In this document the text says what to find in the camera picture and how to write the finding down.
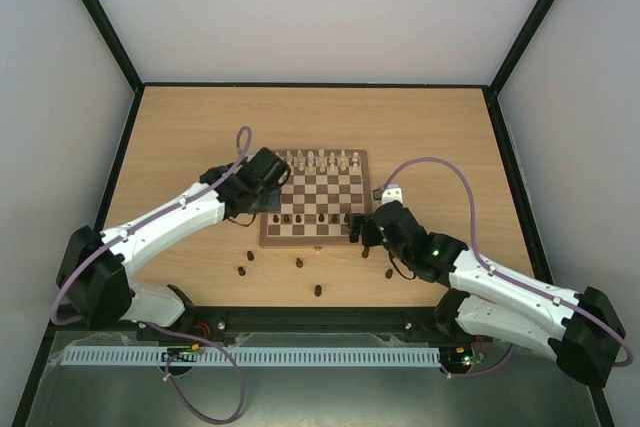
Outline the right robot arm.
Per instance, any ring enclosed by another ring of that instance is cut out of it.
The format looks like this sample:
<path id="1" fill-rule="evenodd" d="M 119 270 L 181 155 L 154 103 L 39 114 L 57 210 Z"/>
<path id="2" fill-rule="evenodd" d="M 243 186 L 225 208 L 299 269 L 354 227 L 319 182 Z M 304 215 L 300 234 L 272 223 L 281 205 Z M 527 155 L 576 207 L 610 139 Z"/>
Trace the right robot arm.
<path id="1" fill-rule="evenodd" d="M 411 279 L 446 287 L 434 310 L 443 336 L 488 336 L 524 347 L 591 388 L 605 387 L 620 366 L 626 332 L 604 292 L 576 292 L 521 275 L 461 240 L 427 232 L 399 201 L 345 220 L 350 242 L 381 246 Z"/>

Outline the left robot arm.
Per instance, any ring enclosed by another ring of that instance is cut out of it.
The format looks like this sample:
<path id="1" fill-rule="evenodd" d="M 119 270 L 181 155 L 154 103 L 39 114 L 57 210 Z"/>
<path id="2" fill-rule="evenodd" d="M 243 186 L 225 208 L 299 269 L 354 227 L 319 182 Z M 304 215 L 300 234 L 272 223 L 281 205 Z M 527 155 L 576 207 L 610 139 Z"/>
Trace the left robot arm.
<path id="1" fill-rule="evenodd" d="M 56 283 L 75 316 L 51 316 L 57 325 L 92 329 L 119 321 L 174 325 L 188 299 L 175 286 L 140 283 L 136 273 L 187 236 L 240 214 L 257 214 L 287 181 L 290 167 L 266 147 L 213 167 L 176 198 L 147 214 L 98 232 L 89 226 L 70 237 Z"/>

